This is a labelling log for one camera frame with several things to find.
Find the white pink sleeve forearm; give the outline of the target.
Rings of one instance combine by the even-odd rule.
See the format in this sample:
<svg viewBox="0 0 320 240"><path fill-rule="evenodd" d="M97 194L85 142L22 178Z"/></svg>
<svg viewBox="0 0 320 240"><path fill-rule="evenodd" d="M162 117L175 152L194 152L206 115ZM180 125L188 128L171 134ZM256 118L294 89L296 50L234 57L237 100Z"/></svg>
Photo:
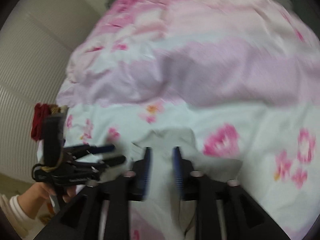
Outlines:
<svg viewBox="0 0 320 240"><path fill-rule="evenodd" d="M36 219L31 219L22 210L18 203L18 195L8 199L6 195L1 194L0 203L10 225L22 239L25 239L29 235L29 231L36 225Z"/></svg>

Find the person's left hand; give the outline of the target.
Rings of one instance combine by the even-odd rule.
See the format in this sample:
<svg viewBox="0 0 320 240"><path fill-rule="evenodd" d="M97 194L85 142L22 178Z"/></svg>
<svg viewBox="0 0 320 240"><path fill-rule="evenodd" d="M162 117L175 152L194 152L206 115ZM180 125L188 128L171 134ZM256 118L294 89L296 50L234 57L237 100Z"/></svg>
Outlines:
<svg viewBox="0 0 320 240"><path fill-rule="evenodd" d="M35 219L42 205L56 196L52 185L47 183L35 183L25 193L17 197L17 201L23 212L31 219Z"/></svg>

